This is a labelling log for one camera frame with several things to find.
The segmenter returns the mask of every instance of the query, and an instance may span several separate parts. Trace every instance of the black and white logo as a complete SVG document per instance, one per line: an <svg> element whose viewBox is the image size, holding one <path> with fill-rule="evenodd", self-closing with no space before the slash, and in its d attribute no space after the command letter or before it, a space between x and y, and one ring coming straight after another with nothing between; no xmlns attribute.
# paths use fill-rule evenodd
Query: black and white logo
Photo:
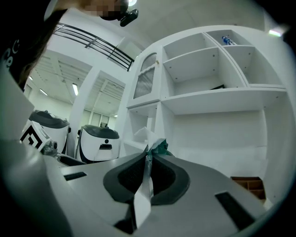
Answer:
<svg viewBox="0 0 296 237"><path fill-rule="evenodd" d="M36 147L37 149L41 146L42 141L40 137L38 137L37 133L33 129L32 126L30 126L27 131L23 134L23 136L20 139L23 144L32 145L33 147Z"/></svg>

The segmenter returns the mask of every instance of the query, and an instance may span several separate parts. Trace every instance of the fluorescent light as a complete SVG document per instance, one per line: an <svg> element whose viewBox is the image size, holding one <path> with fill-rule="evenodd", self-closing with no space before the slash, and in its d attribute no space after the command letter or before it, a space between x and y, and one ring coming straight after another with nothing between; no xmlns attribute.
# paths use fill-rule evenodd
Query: fluorescent light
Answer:
<svg viewBox="0 0 296 237"><path fill-rule="evenodd" d="M78 88L75 83L72 84L75 95L78 95Z"/></svg>
<svg viewBox="0 0 296 237"><path fill-rule="evenodd" d="M272 30L270 30L269 33L270 33L271 35L275 35L275 36L278 36L278 37L281 37L281 36L282 36L281 33L276 32L276 31L272 31Z"/></svg>
<svg viewBox="0 0 296 237"><path fill-rule="evenodd" d="M47 95L42 89L39 89L43 94Z"/></svg>
<svg viewBox="0 0 296 237"><path fill-rule="evenodd" d="M129 0L129 6L133 6L137 3L137 0Z"/></svg>

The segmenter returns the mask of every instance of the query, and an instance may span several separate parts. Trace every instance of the brown organizer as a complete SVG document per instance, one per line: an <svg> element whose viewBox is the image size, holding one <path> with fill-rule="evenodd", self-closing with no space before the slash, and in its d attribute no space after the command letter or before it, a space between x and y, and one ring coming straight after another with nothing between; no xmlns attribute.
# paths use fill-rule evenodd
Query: brown organizer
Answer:
<svg viewBox="0 0 296 237"><path fill-rule="evenodd" d="M263 181L259 177L230 177L234 182L254 194L263 203L266 201Z"/></svg>

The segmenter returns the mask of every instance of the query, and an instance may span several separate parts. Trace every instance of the metal railing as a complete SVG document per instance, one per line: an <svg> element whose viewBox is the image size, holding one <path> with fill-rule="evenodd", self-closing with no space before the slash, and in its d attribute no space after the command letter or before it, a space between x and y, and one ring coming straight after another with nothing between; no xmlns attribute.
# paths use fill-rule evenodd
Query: metal railing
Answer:
<svg viewBox="0 0 296 237"><path fill-rule="evenodd" d="M56 26L54 34L83 44L85 48L96 50L127 71L130 70L134 62L130 56L111 43L74 26L59 23Z"/></svg>

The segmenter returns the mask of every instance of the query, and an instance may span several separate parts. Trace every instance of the bottle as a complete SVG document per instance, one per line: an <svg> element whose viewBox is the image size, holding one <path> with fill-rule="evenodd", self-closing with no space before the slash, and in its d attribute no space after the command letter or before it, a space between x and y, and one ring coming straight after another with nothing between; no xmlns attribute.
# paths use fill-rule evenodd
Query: bottle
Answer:
<svg viewBox="0 0 296 237"><path fill-rule="evenodd" d="M236 45L236 43L232 39L226 36L222 36L222 40L226 45Z"/></svg>

